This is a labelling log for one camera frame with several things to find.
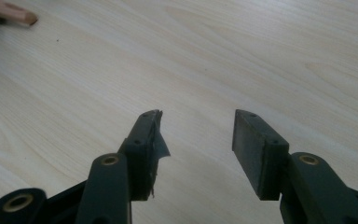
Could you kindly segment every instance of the wooden floor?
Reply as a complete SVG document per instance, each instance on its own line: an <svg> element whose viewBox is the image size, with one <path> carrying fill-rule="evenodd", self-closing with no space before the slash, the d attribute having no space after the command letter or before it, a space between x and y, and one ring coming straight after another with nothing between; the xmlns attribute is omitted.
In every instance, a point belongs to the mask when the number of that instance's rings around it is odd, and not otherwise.
<svg viewBox="0 0 358 224"><path fill-rule="evenodd" d="M53 196L161 109L172 153L133 223L282 223L231 151L235 109L358 189L358 0L13 0L0 25L0 197Z"/></svg>

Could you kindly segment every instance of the light wood grain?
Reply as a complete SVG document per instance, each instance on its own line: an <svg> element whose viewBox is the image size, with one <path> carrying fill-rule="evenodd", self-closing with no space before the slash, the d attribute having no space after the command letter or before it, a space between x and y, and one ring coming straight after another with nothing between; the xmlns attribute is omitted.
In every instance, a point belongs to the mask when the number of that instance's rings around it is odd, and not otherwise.
<svg viewBox="0 0 358 224"><path fill-rule="evenodd" d="M52 196L161 109L172 156L133 223L282 223L231 151L253 111L358 189L358 1L13 0L0 25L0 197Z"/></svg>

